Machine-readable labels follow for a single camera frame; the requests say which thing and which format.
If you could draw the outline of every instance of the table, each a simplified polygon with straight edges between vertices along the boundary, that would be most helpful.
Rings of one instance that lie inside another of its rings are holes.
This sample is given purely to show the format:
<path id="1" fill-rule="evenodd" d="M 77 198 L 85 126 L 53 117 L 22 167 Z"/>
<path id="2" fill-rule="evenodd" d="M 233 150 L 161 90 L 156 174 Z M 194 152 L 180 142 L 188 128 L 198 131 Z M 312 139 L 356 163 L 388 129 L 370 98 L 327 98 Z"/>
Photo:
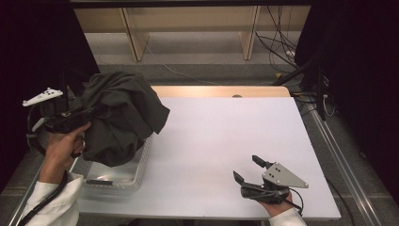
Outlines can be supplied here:
<path id="1" fill-rule="evenodd" d="M 152 138 L 140 189 L 102 195 L 83 189 L 82 214 L 266 219 L 258 203 L 241 197 L 232 176 L 236 170 L 247 182 L 260 184 L 264 169 L 251 161 L 256 154 L 280 162 L 310 185 L 297 190 L 306 206 L 304 218 L 341 217 L 286 88 L 153 88 L 171 111 L 162 132 Z M 235 94 L 244 98 L 232 98 Z"/>

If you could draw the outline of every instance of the black garment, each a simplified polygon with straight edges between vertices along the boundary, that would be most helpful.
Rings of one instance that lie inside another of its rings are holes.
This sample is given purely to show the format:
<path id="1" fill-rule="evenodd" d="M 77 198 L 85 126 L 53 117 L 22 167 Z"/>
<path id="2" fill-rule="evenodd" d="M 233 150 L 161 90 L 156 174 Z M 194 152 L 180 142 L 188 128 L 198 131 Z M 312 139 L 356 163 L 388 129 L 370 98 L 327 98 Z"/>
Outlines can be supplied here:
<path id="1" fill-rule="evenodd" d="M 84 109 L 99 107 L 85 132 L 83 157 L 108 167 L 129 162 L 169 113 L 141 74 L 94 74 L 79 102 Z"/>

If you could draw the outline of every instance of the sleeve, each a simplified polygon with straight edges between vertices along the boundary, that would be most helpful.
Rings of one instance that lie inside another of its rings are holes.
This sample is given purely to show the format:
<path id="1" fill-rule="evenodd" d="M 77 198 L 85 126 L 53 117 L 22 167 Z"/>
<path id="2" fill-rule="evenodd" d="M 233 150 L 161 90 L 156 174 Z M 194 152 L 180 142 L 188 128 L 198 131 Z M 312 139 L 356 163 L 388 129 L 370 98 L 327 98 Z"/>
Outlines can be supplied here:
<path id="1" fill-rule="evenodd" d="M 80 195 L 82 184 L 82 175 L 70 173 L 69 182 L 62 192 L 32 217 L 27 225 L 76 225 L 79 219 L 76 201 Z M 58 185 L 36 182 L 35 189 L 27 200 L 23 216 L 26 216 L 57 187 Z"/>
<path id="2" fill-rule="evenodd" d="M 302 217 L 294 208 L 282 212 L 281 214 L 269 219 L 271 226 L 303 226 L 306 225 Z"/>

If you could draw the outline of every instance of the person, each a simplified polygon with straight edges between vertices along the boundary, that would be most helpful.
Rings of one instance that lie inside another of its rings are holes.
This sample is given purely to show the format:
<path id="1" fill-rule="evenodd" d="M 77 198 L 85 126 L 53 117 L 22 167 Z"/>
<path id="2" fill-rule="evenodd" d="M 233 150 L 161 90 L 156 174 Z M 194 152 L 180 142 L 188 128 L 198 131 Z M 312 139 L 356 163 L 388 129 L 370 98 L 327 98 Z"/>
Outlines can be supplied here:
<path id="1" fill-rule="evenodd" d="M 26 216 L 61 183 L 65 170 L 68 170 L 73 162 L 72 153 L 81 153 L 85 149 L 82 134 L 90 127 L 90 122 L 67 135 L 50 134 L 44 163 L 40 170 L 39 180 L 35 184 L 34 191 L 29 197 L 23 211 Z M 79 219 L 77 199 L 82 189 L 83 176 L 68 173 L 68 183 L 54 200 L 43 207 L 27 225 L 76 225 Z M 306 225 L 302 217 L 288 203 L 266 204 L 260 202 L 270 215 L 271 226 L 302 226 Z"/>

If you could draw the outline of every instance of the floor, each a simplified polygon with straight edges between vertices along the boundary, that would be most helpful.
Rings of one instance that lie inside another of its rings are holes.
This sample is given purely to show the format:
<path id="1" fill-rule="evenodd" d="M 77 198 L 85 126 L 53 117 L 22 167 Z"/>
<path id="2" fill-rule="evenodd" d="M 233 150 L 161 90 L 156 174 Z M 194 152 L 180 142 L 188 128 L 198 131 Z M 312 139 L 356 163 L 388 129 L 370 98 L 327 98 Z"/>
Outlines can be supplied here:
<path id="1" fill-rule="evenodd" d="M 275 33 L 262 32 L 260 35 L 273 38 Z M 287 35 L 292 42 L 295 42 L 300 33 L 290 32 Z M 286 72 L 293 70 L 293 67 L 282 59 L 271 57 L 257 39 L 254 42 L 251 60 L 243 60 L 238 35 L 234 32 L 153 33 L 147 43 L 148 49 L 140 62 L 133 62 L 124 34 L 87 34 L 87 38 L 103 73 L 115 70 L 138 72 L 144 74 L 153 85 L 267 86 L 276 80 L 279 73 L 285 74 L 278 70 Z M 272 41 L 265 40 L 265 43 L 271 45 Z M 274 46 L 278 47 L 279 44 L 274 42 Z M 276 51 L 281 55 L 285 52 L 281 47 L 276 48 Z M 299 82 L 300 76 L 285 86 L 291 91 L 299 91 L 297 86 Z M 352 225 L 348 212 L 350 210 L 356 225 L 397 225 L 399 207 L 367 159 L 359 155 L 358 143 L 353 139 L 344 119 L 340 117 L 339 109 L 335 109 L 333 116 L 327 116 L 325 123 L 320 123 L 317 114 L 312 111 L 313 107 L 313 104 L 298 103 L 298 110 L 322 170 L 339 192 L 337 193 L 331 186 L 331 192 L 343 217 L 334 221 L 306 220 L 307 224 Z M 333 107 L 333 104 L 327 103 L 328 113 L 333 112 Z M 349 169 L 355 175 L 360 189 L 364 191 L 366 201 L 369 201 L 375 210 L 372 216 L 376 218 L 374 221 L 364 214 L 357 193 L 347 183 L 340 170 L 340 164 L 333 157 L 334 148 L 326 142 L 326 135 L 322 133 L 326 126 Z M 42 159 L 39 153 L 27 152 L 0 196 L 0 213 L 2 213 L 0 225 L 8 225 L 12 220 L 40 168 Z M 129 221 L 129 218 L 81 216 L 78 225 L 115 226 Z"/>

